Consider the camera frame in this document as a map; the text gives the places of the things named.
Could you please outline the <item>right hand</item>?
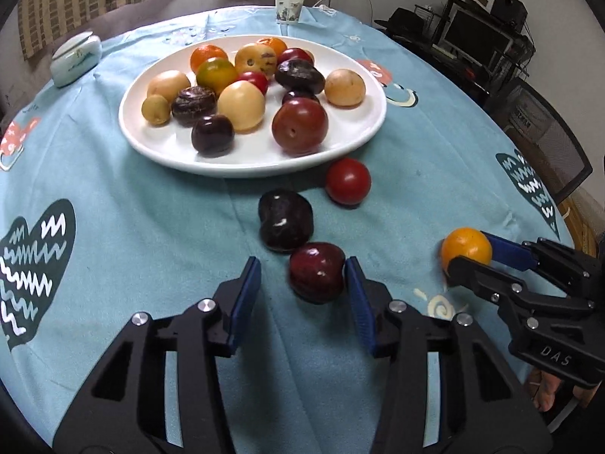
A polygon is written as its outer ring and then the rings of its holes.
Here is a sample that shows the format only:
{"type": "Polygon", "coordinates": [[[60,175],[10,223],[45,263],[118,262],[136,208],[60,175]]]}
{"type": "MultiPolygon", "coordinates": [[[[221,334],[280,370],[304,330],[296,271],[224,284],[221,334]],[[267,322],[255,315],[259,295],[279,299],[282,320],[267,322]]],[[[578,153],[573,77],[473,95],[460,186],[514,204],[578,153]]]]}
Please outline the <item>right hand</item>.
{"type": "MultiPolygon", "coordinates": [[[[555,403],[556,393],[560,389],[563,381],[558,377],[533,369],[527,377],[525,386],[528,388],[529,395],[532,397],[532,403],[539,412],[548,412],[555,403]]],[[[572,389],[573,396],[579,400],[579,403],[586,407],[596,395],[599,386],[593,389],[582,389],[575,386],[572,389]]]]}

